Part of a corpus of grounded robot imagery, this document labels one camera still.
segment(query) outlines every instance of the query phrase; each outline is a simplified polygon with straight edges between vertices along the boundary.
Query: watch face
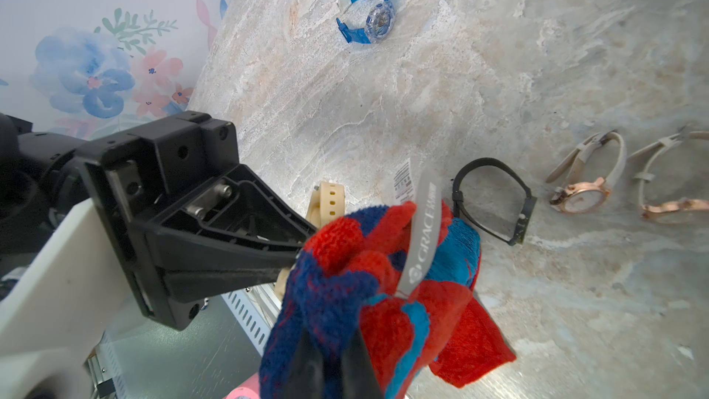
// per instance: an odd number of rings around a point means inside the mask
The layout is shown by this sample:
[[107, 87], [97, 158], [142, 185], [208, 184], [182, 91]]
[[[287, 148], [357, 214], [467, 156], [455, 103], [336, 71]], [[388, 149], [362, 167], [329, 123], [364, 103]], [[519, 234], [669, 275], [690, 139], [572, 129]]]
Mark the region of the watch face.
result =
[[597, 208], [605, 199], [606, 195], [601, 191], [579, 192], [566, 200], [564, 210], [566, 212], [586, 212]]
[[377, 4], [376, 7], [367, 16], [367, 22], [364, 26], [364, 33], [371, 42], [380, 41], [386, 37], [391, 31], [391, 25], [394, 24], [394, 5], [386, 1]]
[[709, 222], [709, 211], [677, 211], [655, 219], [659, 224], [706, 224]]

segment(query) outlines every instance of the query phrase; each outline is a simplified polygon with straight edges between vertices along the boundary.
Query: wall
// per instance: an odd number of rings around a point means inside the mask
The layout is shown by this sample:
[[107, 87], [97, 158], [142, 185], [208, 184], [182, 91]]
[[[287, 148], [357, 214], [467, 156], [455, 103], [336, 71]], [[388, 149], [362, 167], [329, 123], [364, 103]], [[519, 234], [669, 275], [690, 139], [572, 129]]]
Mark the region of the wall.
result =
[[229, 0], [0, 0], [0, 112], [85, 139], [182, 111]]

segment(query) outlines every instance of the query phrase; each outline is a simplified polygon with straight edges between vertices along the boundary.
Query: barcode label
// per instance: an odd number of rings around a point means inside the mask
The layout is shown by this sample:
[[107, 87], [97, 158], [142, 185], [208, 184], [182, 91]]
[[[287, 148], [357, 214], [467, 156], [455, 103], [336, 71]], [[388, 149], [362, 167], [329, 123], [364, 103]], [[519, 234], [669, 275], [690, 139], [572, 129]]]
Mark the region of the barcode label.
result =
[[413, 199], [413, 182], [411, 181], [411, 158], [401, 164], [394, 174], [394, 196], [396, 203], [401, 205]]

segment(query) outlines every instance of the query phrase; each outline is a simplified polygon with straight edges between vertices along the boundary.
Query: marble countertop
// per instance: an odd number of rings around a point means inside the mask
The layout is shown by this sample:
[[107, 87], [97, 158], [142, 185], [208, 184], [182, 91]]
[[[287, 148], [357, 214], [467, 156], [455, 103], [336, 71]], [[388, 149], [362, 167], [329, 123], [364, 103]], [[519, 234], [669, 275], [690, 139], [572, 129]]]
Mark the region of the marble countertop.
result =
[[[393, 203], [407, 158], [439, 170], [448, 200], [449, 179], [485, 156], [539, 197], [525, 244], [482, 233], [476, 295], [518, 360], [461, 390], [424, 370], [408, 394], [709, 396], [707, 226], [639, 218], [643, 161], [588, 215], [555, 212], [561, 180], [545, 183], [594, 132], [617, 129], [634, 151], [709, 128], [708, 0], [391, 0], [394, 29], [375, 45], [345, 42], [336, 1], [232, 0], [190, 108], [236, 124], [243, 163], [302, 213], [323, 179], [345, 185], [348, 211]], [[600, 150], [583, 180], [616, 154]], [[661, 158], [648, 198], [709, 198], [708, 156], [694, 141]], [[484, 170], [462, 190], [513, 219], [514, 188]]]

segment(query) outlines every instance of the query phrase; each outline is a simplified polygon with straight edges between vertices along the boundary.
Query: white watch strap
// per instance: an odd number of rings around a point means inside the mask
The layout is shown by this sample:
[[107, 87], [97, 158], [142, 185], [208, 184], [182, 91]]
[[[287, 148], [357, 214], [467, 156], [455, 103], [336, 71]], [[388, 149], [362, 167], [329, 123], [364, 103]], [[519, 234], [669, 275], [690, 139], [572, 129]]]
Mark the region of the white watch strap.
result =
[[595, 150], [603, 146], [604, 139], [613, 139], [620, 144], [620, 151], [618, 152], [618, 159], [613, 167], [613, 170], [608, 174], [606, 178], [606, 188], [613, 189], [620, 176], [623, 174], [623, 169], [625, 168], [625, 162], [627, 160], [627, 148], [625, 146], [625, 141], [623, 137], [620, 136], [615, 131], [605, 132], [605, 133], [595, 133], [590, 136], [573, 149], [571, 153], [562, 161], [559, 166], [557, 166], [552, 173], [547, 177], [547, 183], [554, 182], [557, 180], [561, 174], [571, 166], [569, 174], [564, 180], [566, 183], [576, 183], [580, 179], [581, 173], [583, 173], [583, 168], [586, 165], [586, 161], [593, 154]]
[[658, 157], [667, 153], [672, 148], [681, 145], [687, 137], [689, 139], [709, 140], [709, 131], [692, 131], [687, 136], [683, 135], [682, 132], [679, 132], [668, 137], [663, 137], [662, 139], [637, 150], [635, 153], [631, 154], [630, 157], [628, 157], [628, 160], [634, 159], [659, 148], [655, 154], [650, 157], [650, 160], [647, 161], [643, 171], [633, 176], [634, 179], [639, 181], [637, 186], [637, 204], [641, 209], [645, 205], [645, 183], [651, 182], [655, 177], [654, 174], [650, 173], [650, 166]]
[[608, 173], [608, 176], [606, 177], [606, 184], [604, 185], [608, 190], [613, 190], [613, 187], [616, 186], [616, 183], [618, 182], [618, 180], [620, 180], [620, 177], [623, 174], [623, 170], [625, 169], [625, 162], [627, 162], [627, 147], [625, 146], [625, 140], [623, 140], [623, 136], [621, 136], [617, 132], [611, 131], [607, 134], [607, 137], [609, 139], [617, 141], [617, 143], [620, 145], [620, 150], [618, 151], [618, 159], [613, 169], [610, 171], [610, 173]]
[[338, 8], [340, 8], [340, 13], [344, 14], [351, 4], [352, 0], [338, 0]]
[[[586, 148], [589, 146], [589, 143], [593, 140], [593, 138], [598, 136], [599, 134], [600, 133], [595, 133], [593, 136], [590, 136], [589, 138], [578, 144], [576, 148], [574, 148], [573, 151], [563, 159], [562, 163], [559, 164], [556, 168], [554, 168], [554, 171], [549, 174], [549, 177], [547, 177], [547, 183], [551, 183], [557, 180], [568, 167], [572, 166], [572, 164], [576, 160], [576, 156], [579, 155], [579, 152], [585, 151]], [[581, 167], [581, 171], [583, 170], [583, 165], [586, 163], [587, 159], [588, 157], [586, 157], [579, 165]]]

